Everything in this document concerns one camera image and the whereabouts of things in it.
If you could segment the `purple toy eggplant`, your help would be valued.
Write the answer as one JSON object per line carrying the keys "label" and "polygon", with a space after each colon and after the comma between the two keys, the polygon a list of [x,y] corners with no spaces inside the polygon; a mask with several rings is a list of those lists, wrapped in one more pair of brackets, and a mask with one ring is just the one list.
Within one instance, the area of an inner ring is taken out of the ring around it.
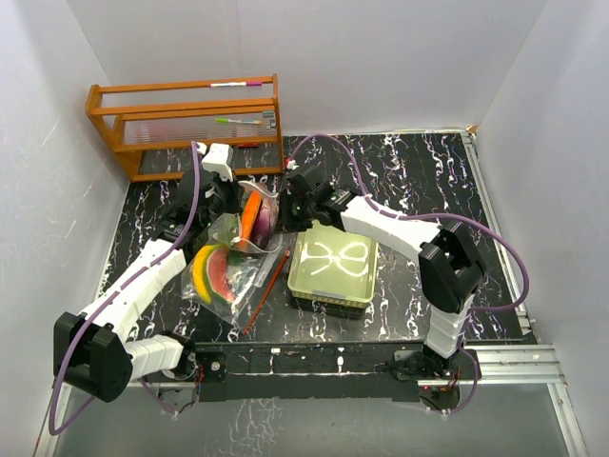
{"label": "purple toy eggplant", "polygon": [[275,230],[277,211],[272,204],[266,199],[262,201],[250,233],[250,241],[258,248],[266,248]]}

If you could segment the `green toy leaf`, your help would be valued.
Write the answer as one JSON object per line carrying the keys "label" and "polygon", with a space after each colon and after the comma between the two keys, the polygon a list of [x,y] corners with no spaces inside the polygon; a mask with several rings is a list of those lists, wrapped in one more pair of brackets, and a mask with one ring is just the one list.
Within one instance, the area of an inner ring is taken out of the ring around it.
{"label": "green toy leaf", "polygon": [[225,213],[216,220],[214,237],[227,246],[235,245],[241,241],[241,218],[238,214]]}

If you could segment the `clear bag of white discs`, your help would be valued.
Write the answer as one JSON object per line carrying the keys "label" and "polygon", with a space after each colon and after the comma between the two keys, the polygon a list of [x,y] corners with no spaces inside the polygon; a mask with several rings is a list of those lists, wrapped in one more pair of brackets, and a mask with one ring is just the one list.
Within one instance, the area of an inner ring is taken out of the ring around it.
{"label": "clear bag of white discs", "polygon": [[279,220],[279,194],[265,183],[239,182],[237,212],[220,215],[208,230],[208,242],[247,254],[276,252],[283,236],[275,232]]}

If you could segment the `pale green perforated basket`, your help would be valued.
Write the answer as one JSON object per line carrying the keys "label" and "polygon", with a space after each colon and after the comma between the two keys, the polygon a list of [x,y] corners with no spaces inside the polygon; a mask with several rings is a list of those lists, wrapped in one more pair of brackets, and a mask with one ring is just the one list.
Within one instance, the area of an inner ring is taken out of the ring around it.
{"label": "pale green perforated basket", "polygon": [[287,286],[293,296],[367,308],[375,294],[378,244],[314,222],[298,234]]}

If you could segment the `red watermelon slice toy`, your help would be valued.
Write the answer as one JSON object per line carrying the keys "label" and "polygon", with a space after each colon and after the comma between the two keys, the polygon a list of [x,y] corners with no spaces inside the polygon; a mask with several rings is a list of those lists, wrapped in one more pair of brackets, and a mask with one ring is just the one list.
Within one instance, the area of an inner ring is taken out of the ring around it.
{"label": "red watermelon slice toy", "polygon": [[213,299],[232,304],[235,301],[235,296],[226,277],[227,267],[227,250],[216,248],[206,259],[205,279]]}

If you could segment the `yellow toy banana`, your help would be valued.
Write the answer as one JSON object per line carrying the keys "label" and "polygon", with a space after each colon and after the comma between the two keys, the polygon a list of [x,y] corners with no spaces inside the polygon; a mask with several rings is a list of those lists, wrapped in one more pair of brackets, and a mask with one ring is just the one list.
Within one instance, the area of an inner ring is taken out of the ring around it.
{"label": "yellow toy banana", "polygon": [[209,256],[220,246],[216,245],[205,245],[199,249],[193,259],[192,263],[192,284],[198,297],[206,304],[210,304],[212,301],[211,292],[206,285],[206,261]]}

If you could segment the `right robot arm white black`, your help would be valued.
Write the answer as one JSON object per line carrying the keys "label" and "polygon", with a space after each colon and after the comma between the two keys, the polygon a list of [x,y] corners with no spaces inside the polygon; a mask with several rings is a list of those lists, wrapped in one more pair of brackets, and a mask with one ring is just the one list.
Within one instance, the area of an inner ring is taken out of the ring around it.
{"label": "right robot arm white black", "polygon": [[303,231],[319,222],[370,238],[415,262],[431,308],[429,330],[419,351],[389,367],[419,378],[443,378],[457,368],[472,302],[486,273],[463,222],[407,216],[360,190],[335,188],[304,169],[286,174],[279,201],[285,231]]}

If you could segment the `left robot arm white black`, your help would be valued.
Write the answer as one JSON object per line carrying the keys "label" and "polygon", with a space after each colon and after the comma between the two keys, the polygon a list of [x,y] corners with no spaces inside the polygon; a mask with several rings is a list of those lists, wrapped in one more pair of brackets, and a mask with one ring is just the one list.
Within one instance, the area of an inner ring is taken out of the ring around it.
{"label": "left robot arm white black", "polygon": [[188,171],[134,263],[95,302],[78,314],[65,312],[55,322],[54,376],[106,403],[129,382],[151,373],[165,370],[177,380],[190,377],[197,358],[186,337],[165,332],[131,342],[128,336],[204,245],[208,227],[238,210],[240,192],[233,173]]}

